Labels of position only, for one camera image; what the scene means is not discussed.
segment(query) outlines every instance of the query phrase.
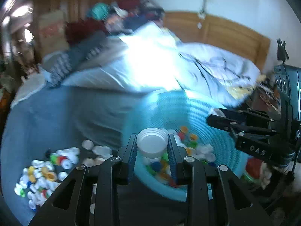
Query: metal screw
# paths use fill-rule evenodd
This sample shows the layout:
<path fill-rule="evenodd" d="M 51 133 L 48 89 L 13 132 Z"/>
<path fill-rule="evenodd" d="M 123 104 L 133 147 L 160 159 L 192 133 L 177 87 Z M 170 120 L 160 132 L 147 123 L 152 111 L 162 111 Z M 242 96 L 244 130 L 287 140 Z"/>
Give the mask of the metal screw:
<path fill-rule="evenodd" d="M 111 159 L 110 159 L 110 161 L 112 162 L 112 163 L 116 163 L 116 162 L 118 162 L 120 160 L 120 158 L 118 157 L 118 156 L 113 156 Z"/>
<path fill-rule="evenodd" d="M 195 159 L 194 159 L 193 157 L 191 157 L 191 156 L 186 156 L 184 159 L 185 159 L 187 162 L 189 162 L 189 163 L 192 163 L 192 162 L 195 161 Z"/>
<path fill-rule="evenodd" d="M 80 166 L 76 167 L 76 170 L 81 171 L 85 168 L 84 164 L 81 164 Z"/>
<path fill-rule="evenodd" d="M 223 171 L 223 172 L 228 171 L 228 167 L 225 166 L 225 165 L 220 165 L 220 166 L 219 166 L 219 169 L 220 169 L 221 171 Z"/>

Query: gray blanket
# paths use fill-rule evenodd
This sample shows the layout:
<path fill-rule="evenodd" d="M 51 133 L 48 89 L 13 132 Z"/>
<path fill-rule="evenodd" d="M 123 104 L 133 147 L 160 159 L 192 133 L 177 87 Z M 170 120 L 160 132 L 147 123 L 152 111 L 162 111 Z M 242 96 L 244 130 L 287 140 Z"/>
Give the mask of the gray blanket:
<path fill-rule="evenodd" d="M 55 152 L 81 147 L 84 139 L 118 150 L 125 116 L 142 97 L 141 94 L 46 86 L 11 110 L 2 138 L 1 181 L 4 199 L 22 225 L 27 226 L 34 216 L 28 199 L 14 192 L 22 169 L 34 159 L 45 160 L 48 149 Z M 87 155 L 82 150 L 80 159 Z M 118 200 L 122 226 L 171 226 L 186 214 L 185 204 L 162 198 L 135 177 L 129 186 L 118 187 Z"/>

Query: ceiling light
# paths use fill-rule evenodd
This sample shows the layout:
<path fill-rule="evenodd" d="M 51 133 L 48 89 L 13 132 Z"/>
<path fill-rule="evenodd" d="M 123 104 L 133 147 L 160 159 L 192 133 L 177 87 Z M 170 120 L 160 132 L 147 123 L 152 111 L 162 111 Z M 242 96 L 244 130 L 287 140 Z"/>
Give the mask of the ceiling light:
<path fill-rule="evenodd" d="M 31 32 L 28 29 L 24 30 L 24 35 L 25 35 L 25 41 L 26 42 L 31 42 L 33 39 L 33 35 L 31 34 Z"/>
<path fill-rule="evenodd" d="M 27 14 L 30 11 L 30 7 L 28 6 L 22 6 L 17 8 L 13 13 L 12 16 L 13 17 L 20 17 L 23 16 L 25 14 Z"/>
<path fill-rule="evenodd" d="M 12 2 L 13 2 L 13 0 L 7 0 L 6 3 L 4 4 L 5 9 L 9 9 Z"/>
<path fill-rule="evenodd" d="M 4 20 L 3 20 L 3 22 L 2 22 L 2 25 L 3 25 L 3 26 L 6 26 L 6 25 L 9 23 L 9 21 L 10 21 L 9 16 L 6 16 L 6 17 L 4 18 Z"/>

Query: red cloth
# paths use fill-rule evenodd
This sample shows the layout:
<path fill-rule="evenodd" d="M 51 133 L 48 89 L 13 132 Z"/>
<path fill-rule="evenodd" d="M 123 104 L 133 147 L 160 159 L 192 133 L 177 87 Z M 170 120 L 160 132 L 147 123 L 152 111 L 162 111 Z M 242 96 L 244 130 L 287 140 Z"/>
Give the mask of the red cloth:
<path fill-rule="evenodd" d="M 103 21 L 98 21 L 93 18 L 87 18 L 86 20 L 80 20 L 74 23 L 66 24 L 66 39 L 70 46 L 81 42 L 83 39 L 88 38 L 95 31 L 103 31 L 108 34 L 106 26 Z"/>
<path fill-rule="evenodd" d="M 140 5 L 141 0 L 117 0 L 118 7 L 129 11 L 131 9 L 135 9 Z"/>

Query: teal woven basket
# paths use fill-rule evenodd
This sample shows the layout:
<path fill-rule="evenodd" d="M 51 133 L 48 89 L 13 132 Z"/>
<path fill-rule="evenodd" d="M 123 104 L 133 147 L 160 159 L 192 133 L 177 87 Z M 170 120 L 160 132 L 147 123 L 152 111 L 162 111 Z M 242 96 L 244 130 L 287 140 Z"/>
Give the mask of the teal woven basket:
<path fill-rule="evenodd" d="M 216 165 L 227 165 L 238 177 L 246 167 L 247 154 L 234 148 L 228 132 L 210 127 L 206 117 L 211 108 L 225 108 L 212 99 L 193 91 L 155 91 L 145 96 L 129 113 L 122 131 L 122 145 L 127 145 L 132 133 L 156 127 L 175 129 L 187 126 L 189 132 L 198 135 L 200 142 L 211 144 L 216 156 Z M 162 196 L 186 201 L 186 188 L 173 188 L 158 182 L 145 168 L 138 153 L 134 173 L 154 192 Z"/>

